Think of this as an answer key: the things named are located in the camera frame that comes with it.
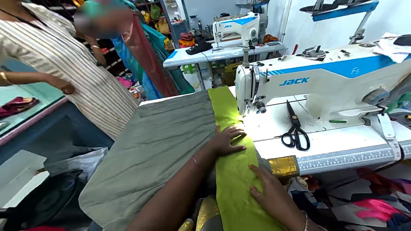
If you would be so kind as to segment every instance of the bangle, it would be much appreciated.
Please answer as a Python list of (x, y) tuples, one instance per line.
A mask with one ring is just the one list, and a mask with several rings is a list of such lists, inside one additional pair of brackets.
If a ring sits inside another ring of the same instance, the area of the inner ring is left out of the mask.
[(192, 158), (192, 159), (194, 160), (194, 162), (198, 165), (198, 167), (200, 167), (202, 170), (204, 170), (203, 167), (201, 167), (201, 166), (199, 165), (199, 163), (196, 161), (196, 159), (194, 158), (194, 156), (192, 156), (191, 158)]
[(308, 231), (308, 216), (305, 211), (302, 211), (305, 214), (305, 228), (304, 231)]
[(6, 73), (0, 72), (0, 75), (1, 75), (1, 77), (3, 78), (3, 80), (4, 80), (7, 84), (13, 85), (13, 84), (7, 79)]

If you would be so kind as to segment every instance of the woman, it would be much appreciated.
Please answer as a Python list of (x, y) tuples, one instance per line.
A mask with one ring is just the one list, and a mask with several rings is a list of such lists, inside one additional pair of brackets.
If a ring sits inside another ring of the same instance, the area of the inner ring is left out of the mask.
[[(220, 156), (246, 149), (245, 146), (232, 146), (230, 144), (233, 138), (245, 134), (243, 129), (230, 126), (220, 133), (217, 126), (216, 133), (215, 137), (187, 161), (146, 203), (130, 222), (126, 231), (176, 231), (178, 229), (190, 208), (203, 177), (213, 167), (215, 160)], [(257, 166), (249, 165), (249, 168), (263, 181), (263, 192), (258, 192), (254, 186), (250, 185), (250, 194), (268, 214), (289, 231), (324, 231), (298, 209), (276, 177), (266, 169)], [(216, 215), (219, 214), (219, 211), (215, 213), (215, 207), (211, 207), (211, 211)], [(191, 230), (187, 227), (189, 227), (189, 222), (186, 221), (179, 231)], [(205, 225), (202, 228), (197, 227), (196, 230), (204, 231), (204, 227)], [(221, 230), (218, 227), (218, 225), (209, 226), (206, 230)]]
[(76, 30), (71, 22), (43, 6), (0, 1), (0, 59), (13, 57), (38, 71), (1, 72), (0, 86), (45, 82), (59, 88), (115, 140), (138, 102), (104, 69), (96, 39), (84, 37), (93, 48), (93, 57), (73, 36)]

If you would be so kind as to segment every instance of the black scissors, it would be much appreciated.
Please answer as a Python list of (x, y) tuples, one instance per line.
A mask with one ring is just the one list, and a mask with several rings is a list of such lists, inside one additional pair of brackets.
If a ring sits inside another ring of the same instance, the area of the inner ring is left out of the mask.
[[(309, 149), (309, 146), (310, 146), (308, 135), (307, 135), (307, 133), (305, 133), (304, 130), (301, 129), (300, 121), (298, 120), (298, 117), (294, 113), (294, 110), (291, 107), (290, 102), (288, 102), (288, 100), (287, 100), (287, 109), (288, 109), (288, 114), (290, 115), (290, 120), (291, 120), (291, 123), (293, 124), (293, 126), (291, 127), (291, 129), (288, 132), (284, 133), (281, 136), (281, 142), (287, 147), (293, 148), (295, 146), (300, 151), (306, 151), (306, 150)], [(296, 130), (294, 132), (295, 139), (293, 139), (293, 135), (291, 134), (294, 131), (294, 129)], [(298, 136), (299, 133), (301, 133), (304, 136), (304, 138), (307, 142), (307, 147), (306, 148), (301, 147), (300, 137)], [(284, 137), (289, 137), (290, 140), (291, 140), (291, 143), (285, 143), (284, 142)]]

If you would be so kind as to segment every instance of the sewing machine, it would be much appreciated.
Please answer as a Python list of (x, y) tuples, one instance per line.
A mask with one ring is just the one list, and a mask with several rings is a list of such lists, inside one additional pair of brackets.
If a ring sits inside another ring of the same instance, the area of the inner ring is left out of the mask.
[(267, 27), (266, 23), (260, 25), (260, 14), (252, 12), (237, 16), (215, 18), (215, 20), (212, 27), (216, 43), (241, 37), (242, 44), (249, 46), (250, 40), (259, 38), (259, 28)]
[(395, 63), (373, 49), (312, 47), (301, 55), (245, 63), (236, 71), (238, 111), (242, 116), (264, 113), (273, 98), (307, 94), (304, 108), (316, 120), (364, 124), (366, 114), (377, 114), (411, 85), (411, 55)]

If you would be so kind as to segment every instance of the striped shirt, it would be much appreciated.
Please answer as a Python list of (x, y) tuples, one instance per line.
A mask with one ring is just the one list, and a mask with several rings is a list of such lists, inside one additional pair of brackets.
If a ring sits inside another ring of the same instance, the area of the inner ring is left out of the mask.
[(76, 89), (67, 95), (77, 108), (114, 140), (138, 107), (138, 101), (73, 36), (74, 26), (43, 6), (23, 3), (39, 21), (0, 20), (0, 57), (13, 57), (38, 72), (70, 82)]

